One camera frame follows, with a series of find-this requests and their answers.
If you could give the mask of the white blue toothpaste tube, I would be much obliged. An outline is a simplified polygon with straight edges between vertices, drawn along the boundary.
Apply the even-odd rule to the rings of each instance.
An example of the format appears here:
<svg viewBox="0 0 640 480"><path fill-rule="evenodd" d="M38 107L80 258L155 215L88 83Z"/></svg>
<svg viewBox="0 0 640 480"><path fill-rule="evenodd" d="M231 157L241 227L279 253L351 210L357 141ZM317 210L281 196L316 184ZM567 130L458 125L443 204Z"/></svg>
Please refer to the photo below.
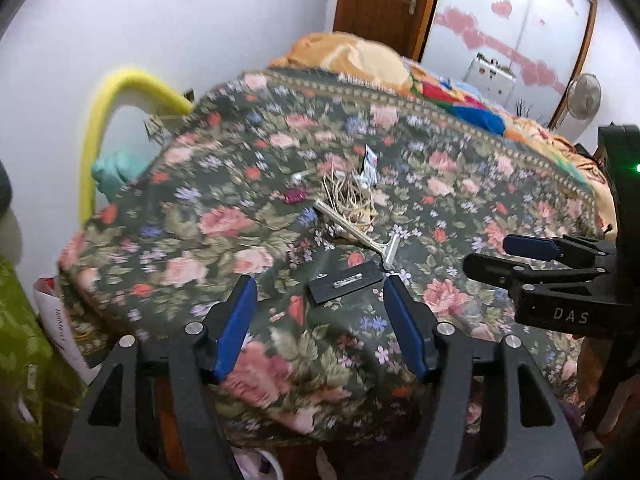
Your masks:
<svg viewBox="0 0 640 480"><path fill-rule="evenodd" d="M369 145L364 147L357 180L362 188L376 188L378 186L378 155Z"/></svg>

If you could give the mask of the silver disposable razor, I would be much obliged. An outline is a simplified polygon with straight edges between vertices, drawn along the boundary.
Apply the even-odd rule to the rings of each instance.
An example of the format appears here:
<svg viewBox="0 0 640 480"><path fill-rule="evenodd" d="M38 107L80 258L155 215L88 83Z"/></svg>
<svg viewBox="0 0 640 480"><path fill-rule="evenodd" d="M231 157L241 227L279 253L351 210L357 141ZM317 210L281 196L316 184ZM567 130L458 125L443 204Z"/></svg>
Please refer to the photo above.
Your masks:
<svg viewBox="0 0 640 480"><path fill-rule="evenodd" d="M352 222L341 216L328 204L322 202L322 200L314 200L314 209L328 218L334 226L339 226L354 240L376 252L381 257L382 267L385 270L393 269L401 241L401 236L397 232L392 233L388 242L379 243L368 234L363 233Z"/></svg>

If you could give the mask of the black flat card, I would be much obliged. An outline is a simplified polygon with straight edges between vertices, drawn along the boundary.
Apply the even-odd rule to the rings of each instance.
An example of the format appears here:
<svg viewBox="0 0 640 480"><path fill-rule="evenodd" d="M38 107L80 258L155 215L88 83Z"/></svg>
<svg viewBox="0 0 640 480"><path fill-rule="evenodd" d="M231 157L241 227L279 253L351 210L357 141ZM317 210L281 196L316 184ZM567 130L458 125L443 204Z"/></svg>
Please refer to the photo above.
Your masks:
<svg viewBox="0 0 640 480"><path fill-rule="evenodd" d="M366 261L324 278L316 278L308 283L308 290L315 304L325 304L382 282L383 278L380 266L374 261Z"/></svg>

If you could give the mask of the white electric fan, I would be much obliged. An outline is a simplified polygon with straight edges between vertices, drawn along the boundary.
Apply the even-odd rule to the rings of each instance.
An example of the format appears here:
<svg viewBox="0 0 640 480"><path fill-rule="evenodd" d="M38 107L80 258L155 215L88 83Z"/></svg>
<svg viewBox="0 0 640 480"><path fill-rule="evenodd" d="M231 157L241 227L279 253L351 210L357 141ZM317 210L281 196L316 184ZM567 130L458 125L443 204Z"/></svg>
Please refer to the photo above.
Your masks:
<svg viewBox="0 0 640 480"><path fill-rule="evenodd" d="M596 75L582 73L568 85L565 104L555 124L559 129L570 117L580 124L588 125L597 115L602 100L602 88Z"/></svg>

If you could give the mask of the white box with holes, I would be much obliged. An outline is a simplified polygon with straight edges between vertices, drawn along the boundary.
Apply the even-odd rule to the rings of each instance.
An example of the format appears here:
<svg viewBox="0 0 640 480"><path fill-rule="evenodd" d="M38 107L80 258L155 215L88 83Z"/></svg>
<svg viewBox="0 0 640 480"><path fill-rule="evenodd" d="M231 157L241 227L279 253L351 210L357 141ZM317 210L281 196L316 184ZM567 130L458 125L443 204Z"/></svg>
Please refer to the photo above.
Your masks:
<svg viewBox="0 0 640 480"><path fill-rule="evenodd" d="M516 78L502 68L496 60L487 61L481 53L477 53L472 59L463 81L480 92L483 98L506 107Z"/></svg>

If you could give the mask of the dark floral bedspread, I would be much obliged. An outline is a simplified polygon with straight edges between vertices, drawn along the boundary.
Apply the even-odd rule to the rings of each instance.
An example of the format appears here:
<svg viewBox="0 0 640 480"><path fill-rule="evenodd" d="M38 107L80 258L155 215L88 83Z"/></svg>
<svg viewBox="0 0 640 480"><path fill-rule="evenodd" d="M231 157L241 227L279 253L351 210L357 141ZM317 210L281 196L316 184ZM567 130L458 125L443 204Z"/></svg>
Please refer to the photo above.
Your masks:
<svg viewBox="0 0 640 480"><path fill-rule="evenodd" d="M399 438L418 421L422 392L381 286L325 304L308 289L378 262L312 206L367 152L378 159L369 232L398 238L393 274L465 333L520 336L555 391L574 398L578 341L516 324L506 293L466 278L462 261L500 255L510 234L599 236L586 179L431 104L322 70L274 68L210 90L176 140L72 238L58 268L82 357L100 364L125 334L168 338L249 275L259 304L214 391L230 439Z"/></svg>

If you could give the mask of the white paper bag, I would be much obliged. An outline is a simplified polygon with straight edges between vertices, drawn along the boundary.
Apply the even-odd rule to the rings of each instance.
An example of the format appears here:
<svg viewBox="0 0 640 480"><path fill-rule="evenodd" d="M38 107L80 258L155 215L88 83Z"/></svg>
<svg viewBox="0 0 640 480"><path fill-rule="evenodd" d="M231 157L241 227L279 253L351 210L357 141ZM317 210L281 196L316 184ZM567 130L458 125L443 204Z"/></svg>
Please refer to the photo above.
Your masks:
<svg viewBox="0 0 640 480"><path fill-rule="evenodd" d="M62 301L58 298L55 286L55 278L40 278L32 286L38 318L54 348L61 353L63 359L79 378L89 385L96 378L101 367L99 365L88 367L82 357L70 327L70 319Z"/></svg>

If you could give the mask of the green patterned bag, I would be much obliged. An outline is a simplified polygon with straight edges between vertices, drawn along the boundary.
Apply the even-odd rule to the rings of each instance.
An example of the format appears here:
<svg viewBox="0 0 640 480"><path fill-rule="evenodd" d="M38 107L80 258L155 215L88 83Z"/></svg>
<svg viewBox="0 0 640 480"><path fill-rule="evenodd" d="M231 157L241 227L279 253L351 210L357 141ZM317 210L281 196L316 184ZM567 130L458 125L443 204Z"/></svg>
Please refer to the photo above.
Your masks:
<svg viewBox="0 0 640 480"><path fill-rule="evenodd" d="M1 261L1 439L55 469L86 387L41 328L12 263Z"/></svg>

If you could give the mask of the teal cloth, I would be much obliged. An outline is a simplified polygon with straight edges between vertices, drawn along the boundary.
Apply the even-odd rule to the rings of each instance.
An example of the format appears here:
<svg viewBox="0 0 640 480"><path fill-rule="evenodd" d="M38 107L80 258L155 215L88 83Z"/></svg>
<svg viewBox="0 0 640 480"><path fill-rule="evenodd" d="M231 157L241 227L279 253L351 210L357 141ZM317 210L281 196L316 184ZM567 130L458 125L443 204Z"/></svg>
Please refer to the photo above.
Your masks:
<svg viewBox="0 0 640 480"><path fill-rule="evenodd" d="M91 167L96 189L111 203L119 190L137 180L149 167L150 160L126 151L100 156Z"/></svg>

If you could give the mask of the wardrobe with pink hearts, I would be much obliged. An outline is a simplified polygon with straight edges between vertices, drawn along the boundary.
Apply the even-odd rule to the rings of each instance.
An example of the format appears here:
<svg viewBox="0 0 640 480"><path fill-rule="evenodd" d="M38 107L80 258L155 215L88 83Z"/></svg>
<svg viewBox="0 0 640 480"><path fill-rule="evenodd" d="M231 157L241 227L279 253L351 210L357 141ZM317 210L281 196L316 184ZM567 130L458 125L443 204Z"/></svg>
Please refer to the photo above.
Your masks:
<svg viewBox="0 0 640 480"><path fill-rule="evenodd" d="M598 0L436 0L420 63L463 81L481 53L516 78L505 109L550 127L582 69Z"/></svg>

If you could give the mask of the brown wooden door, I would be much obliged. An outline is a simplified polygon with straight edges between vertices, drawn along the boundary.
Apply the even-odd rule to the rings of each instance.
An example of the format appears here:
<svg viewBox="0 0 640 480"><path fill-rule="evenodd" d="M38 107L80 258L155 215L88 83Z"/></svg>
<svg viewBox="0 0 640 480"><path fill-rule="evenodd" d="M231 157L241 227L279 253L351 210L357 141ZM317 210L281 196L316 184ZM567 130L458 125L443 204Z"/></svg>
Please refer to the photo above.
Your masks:
<svg viewBox="0 0 640 480"><path fill-rule="evenodd" d="M336 0L332 29L386 44L416 61L435 11L436 0Z"/></svg>

